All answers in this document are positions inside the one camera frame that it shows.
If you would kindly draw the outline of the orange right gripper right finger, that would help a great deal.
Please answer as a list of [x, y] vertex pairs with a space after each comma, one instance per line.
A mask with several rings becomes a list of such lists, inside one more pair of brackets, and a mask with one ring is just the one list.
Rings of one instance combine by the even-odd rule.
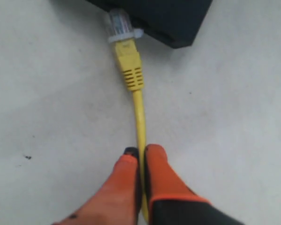
[[145, 149], [145, 190], [151, 225], [240, 225], [193, 192], [176, 174], [164, 148]]

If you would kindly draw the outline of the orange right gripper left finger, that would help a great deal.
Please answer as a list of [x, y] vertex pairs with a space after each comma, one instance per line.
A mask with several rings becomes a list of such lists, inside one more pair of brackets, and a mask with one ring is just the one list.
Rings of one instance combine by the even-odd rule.
[[127, 147], [99, 190], [56, 225], [136, 225], [142, 204], [139, 151]]

